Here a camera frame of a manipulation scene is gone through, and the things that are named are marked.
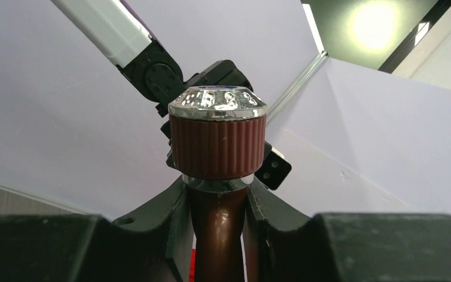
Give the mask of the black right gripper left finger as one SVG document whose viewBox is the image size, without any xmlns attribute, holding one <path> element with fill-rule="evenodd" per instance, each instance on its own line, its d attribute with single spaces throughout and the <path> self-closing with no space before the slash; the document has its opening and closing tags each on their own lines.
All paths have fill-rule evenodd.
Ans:
<svg viewBox="0 0 451 282">
<path fill-rule="evenodd" d="M 177 179 L 114 221 L 0 216 L 0 281 L 187 281 L 194 236 L 187 198 Z"/>
</svg>

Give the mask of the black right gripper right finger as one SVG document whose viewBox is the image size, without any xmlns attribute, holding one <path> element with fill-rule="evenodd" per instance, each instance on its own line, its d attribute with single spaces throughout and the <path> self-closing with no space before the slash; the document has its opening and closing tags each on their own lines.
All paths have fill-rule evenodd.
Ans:
<svg viewBox="0 0 451 282">
<path fill-rule="evenodd" d="M 248 281 L 451 281 L 451 215 L 309 217 L 254 180 L 243 230 Z"/>
</svg>

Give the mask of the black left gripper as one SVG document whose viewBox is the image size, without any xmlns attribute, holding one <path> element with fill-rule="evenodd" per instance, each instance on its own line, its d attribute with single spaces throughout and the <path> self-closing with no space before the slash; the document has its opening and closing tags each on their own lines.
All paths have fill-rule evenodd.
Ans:
<svg viewBox="0 0 451 282">
<path fill-rule="evenodd" d="M 231 60 L 217 61 L 201 73 L 195 73 L 189 80 L 184 82 L 185 89 L 191 86 L 204 85 L 242 86 L 253 91 L 250 81 Z M 166 121 L 160 130 L 169 140 L 171 139 L 169 121 Z M 266 141 L 264 145 L 263 161 L 267 159 L 271 151 L 272 146 Z M 171 151 L 167 154 L 166 165 L 168 167 L 175 167 Z"/>
</svg>

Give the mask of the brown water faucet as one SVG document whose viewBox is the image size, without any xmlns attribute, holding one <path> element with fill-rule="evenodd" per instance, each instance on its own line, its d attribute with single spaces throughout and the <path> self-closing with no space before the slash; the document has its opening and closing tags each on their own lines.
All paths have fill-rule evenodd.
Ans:
<svg viewBox="0 0 451 282">
<path fill-rule="evenodd" d="M 173 162 L 189 194 L 195 281 L 243 281 L 248 190 L 264 160 L 267 104 L 239 86 L 193 86 L 168 106 Z"/>
</svg>

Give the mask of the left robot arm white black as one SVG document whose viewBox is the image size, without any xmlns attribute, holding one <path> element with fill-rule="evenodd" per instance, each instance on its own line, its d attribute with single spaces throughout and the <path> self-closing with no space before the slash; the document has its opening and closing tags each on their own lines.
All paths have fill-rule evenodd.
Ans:
<svg viewBox="0 0 451 282">
<path fill-rule="evenodd" d="M 230 60 L 184 80 L 177 62 L 123 1 L 55 6 L 166 118 L 167 164 L 217 180 L 255 173 L 264 161 L 267 105 Z"/>
</svg>

